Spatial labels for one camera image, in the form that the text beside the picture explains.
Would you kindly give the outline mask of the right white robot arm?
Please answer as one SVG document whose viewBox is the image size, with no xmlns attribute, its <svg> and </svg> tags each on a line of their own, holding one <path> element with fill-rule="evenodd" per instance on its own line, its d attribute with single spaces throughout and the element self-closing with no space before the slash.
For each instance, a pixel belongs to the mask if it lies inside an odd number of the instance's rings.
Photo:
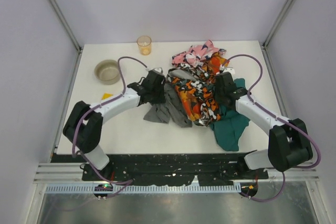
<svg viewBox="0 0 336 224">
<path fill-rule="evenodd" d="M 305 123 L 263 109 L 245 88 L 239 88 L 229 72 L 215 76 L 215 101 L 250 119 L 268 136 L 268 147 L 244 156 L 248 169 L 274 168 L 284 172 L 313 158 Z"/>
</svg>

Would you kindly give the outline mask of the teal cloth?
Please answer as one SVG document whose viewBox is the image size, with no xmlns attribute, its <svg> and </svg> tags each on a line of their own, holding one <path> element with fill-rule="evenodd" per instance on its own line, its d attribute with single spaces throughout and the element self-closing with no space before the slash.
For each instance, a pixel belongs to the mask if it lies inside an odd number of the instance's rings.
<svg viewBox="0 0 336 224">
<path fill-rule="evenodd" d="M 218 146 L 229 152 L 239 151 L 238 141 L 250 120 L 216 101 L 208 109 L 208 118 Z"/>
</svg>

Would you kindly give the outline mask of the grey cloth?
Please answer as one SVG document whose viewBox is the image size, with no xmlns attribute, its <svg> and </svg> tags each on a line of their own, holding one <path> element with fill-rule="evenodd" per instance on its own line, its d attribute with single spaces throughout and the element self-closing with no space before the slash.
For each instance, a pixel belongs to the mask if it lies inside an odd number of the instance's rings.
<svg viewBox="0 0 336 224">
<path fill-rule="evenodd" d="M 164 85 L 165 102 L 154 104 L 143 117 L 153 123 L 168 124 L 170 119 L 181 128 L 192 127 L 192 121 L 182 105 L 181 99 L 170 83 Z"/>
</svg>

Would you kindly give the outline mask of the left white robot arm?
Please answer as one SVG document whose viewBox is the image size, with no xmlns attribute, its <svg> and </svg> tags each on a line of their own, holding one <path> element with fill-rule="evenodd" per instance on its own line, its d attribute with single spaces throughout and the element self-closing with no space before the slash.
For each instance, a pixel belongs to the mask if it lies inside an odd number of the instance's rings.
<svg viewBox="0 0 336 224">
<path fill-rule="evenodd" d="M 150 70 L 145 78 L 127 85 L 115 97 L 103 99 L 96 104 L 77 102 L 65 123 L 63 135 L 95 169 L 103 170 L 110 163 L 99 146 L 103 125 L 126 110 L 146 103 L 164 103 L 164 83 L 163 74 Z"/>
</svg>

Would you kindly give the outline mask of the black orange camouflage cloth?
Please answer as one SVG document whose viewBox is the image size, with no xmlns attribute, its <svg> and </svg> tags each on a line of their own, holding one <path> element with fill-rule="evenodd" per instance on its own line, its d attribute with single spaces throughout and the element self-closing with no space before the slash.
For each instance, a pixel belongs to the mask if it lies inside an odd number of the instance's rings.
<svg viewBox="0 0 336 224">
<path fill-rule="evenodd" d="M 214 98 L 215 74 L 218 71 L 208 64 L 194 67 L 181 63 L 167 73 L 166 80 L 177 92 L 188 119 L 195 125 L 209 126 L 222 118 Z"/>
</svg>

